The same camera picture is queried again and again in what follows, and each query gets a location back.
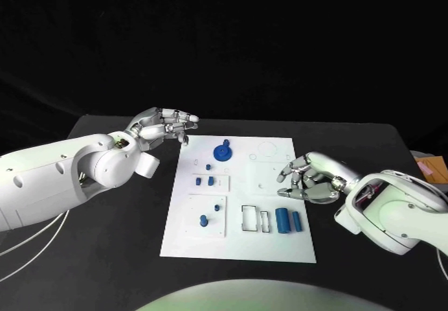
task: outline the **black tabletop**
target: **black tabletop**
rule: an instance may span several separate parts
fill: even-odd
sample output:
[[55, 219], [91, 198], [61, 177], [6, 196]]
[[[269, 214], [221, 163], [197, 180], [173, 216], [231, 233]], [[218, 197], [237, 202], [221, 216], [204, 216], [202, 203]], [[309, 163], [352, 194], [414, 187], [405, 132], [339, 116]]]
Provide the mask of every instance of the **black tabletop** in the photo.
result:
[[[123, 130], [132, 117], [84, 116], [71, 138]], [[392, 168], [421, 176], [397, 129], [387, 124], [202, 120], [197, 135], [293, 137], [296, 155], [316, 150], [371, 173]], [[32, 265], [0, 283], [2, 310], [135, 310], [163, 295], [205, 282], [274, 279], [346, 292], [395, 310], [447, 305], [447, 283], [434, 248], [420, 243], [400, 256], [333, 219], [343, 200], [307, 203], [318, 264], [161, 257], [181, 145], [152, 152], [153, 179], [129, 183], [73, 209], [60, 235]], [[44, 226], [15, 230], [6, 249]], [[0, 258], [0, 278], [45, 245], [55, 228]]]

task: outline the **cable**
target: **cable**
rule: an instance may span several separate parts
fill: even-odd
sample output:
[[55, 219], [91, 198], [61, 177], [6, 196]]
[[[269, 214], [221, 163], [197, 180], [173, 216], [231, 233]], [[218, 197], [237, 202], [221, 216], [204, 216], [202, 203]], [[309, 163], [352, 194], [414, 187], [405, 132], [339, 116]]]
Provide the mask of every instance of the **cable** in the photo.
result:
[[54, 219], [54, 221], [42, 228], [42, 230], [34, 235], [31, 236], [22, 243], [19, 243], [16, 246], [14, 246], [12, 248], [9, 248], [6, 251], [3, 251], [0, 253], [0, 257], [8, 254], [11, 251], [14, 251], [16, 248], [19, 248], [25, 243], [31, 242], [54, 225], [54, 223], [58, 221], [58, 219], [61, 218], [63, 214], [58, 215], [58, 217]]
[[67, 213], [65, 213], [65, 217], [63, 219], [63, 222], [61, 222], [60, 228], [58, 228], [58, 230], [55, 232], [55, 235], [51, 238], [50, 242], [47, 243], [45, 247], [42, 248], [42, 250], [38, 252], [38, 255], [31, 259], [31, 261], [28, 261], [28, 263], [15, 272], [12, 272], [3, 279], [0, 279], [0, 282], [3, 282], [6, 279], [9, 279], [35, 261], [35, 259], [44, 253], [45, 249], [50, 247], [51, 243], [54, 242], [55, 237], [58, 236], [58, 233], [60, 233], [60, 230], [61, 230], [63, 225], [65, 223], [65, 220], [68, 219], [68, 212], [70, 211], [67, 211]]
[[447, 271], [446, 271], [446, 268], [444, 268], [444, 264], [441, 263], [441, 251], [440, 251], [439, 248], [437, 248], [437, 258], [439, 258], [439, 260], [440, 260], [441, 271], [444, 272], [446, 277], [447, 277], [447, 280], [448, 280], [448, 274], [447, 274]]

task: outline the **blue cylinder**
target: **blue cylinder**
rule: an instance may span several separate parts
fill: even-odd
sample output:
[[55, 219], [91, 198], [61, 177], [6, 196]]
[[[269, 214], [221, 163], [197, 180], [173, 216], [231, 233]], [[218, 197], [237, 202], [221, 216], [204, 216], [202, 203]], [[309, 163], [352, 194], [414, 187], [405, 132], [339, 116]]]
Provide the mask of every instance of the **blue cylinder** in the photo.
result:
[[277, 219], [279, 233], [290, 233], [292, 225], [290, 225], [290, 216], [289, 216], [287, 208], [282, 207], [280, 209], [276, 209], [276, 219]]
[[202, 225], [204, 227], [208, 226], [208, 216], [207, 216], [207, 215], [201, 215], [201, 225]]
[[224, 143], [214, 150], [214, 157], [221, 162], [225, 162], [233, 157], [233, 149], [230, 145], [230, 139], [225, 139]]
[[296, 231], [302, 232], [302, 218], [299, 216], [299, 212], [293, 212], [293, 219], [294, 219]]

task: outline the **black curtain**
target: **black curtain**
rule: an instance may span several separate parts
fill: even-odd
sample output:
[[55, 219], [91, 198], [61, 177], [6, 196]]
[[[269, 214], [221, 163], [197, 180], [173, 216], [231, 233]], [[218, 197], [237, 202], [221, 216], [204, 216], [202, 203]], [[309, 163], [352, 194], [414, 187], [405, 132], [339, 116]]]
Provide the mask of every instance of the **black curtain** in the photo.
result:
[[64, 139], [83, 114], [392, 124], [444, 152], [436, 21], [302, 2], [0, 2], [2, 151]]

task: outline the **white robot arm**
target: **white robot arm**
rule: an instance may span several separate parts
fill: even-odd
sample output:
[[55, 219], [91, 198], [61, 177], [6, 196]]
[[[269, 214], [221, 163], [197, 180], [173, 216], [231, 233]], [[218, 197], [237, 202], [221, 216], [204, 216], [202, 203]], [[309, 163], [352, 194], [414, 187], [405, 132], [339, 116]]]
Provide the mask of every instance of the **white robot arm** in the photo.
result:
[[0, 231], [42, 222], [120, 187], [136, 172], [152, 178], [161, 161], [146, 153], [165, 138], [188, 144], [199, 118], [152, 108], [123, 132], [68, 139], [0, 157]]
[[[296, 159], [279, 176], [293, 174], [292, 189], [279, 195], [328, 204], [343, 192], [346, 204], [338, 223], [388, 251], [404, 255], [423, 240], [448, 255], [448, 198], [427, 182], [395, 171], [362, 177], [342, 162], [319, 152]], [[299, 188], [305, 181], [306, 189]]]

